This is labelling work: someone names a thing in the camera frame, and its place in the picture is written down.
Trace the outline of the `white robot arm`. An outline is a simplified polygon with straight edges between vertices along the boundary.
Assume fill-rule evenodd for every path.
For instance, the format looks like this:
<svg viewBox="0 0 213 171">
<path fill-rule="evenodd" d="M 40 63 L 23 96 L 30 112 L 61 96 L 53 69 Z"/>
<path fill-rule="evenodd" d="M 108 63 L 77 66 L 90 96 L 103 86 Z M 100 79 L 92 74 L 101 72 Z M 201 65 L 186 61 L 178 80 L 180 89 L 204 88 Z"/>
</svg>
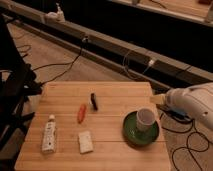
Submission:
<svg viewBox="0 0 213 171">
<path fill-rule="evenodd" d="M 152 95 L 150 102 L 186 113 L 213 131 L 213 82 Z"/>
</svg>

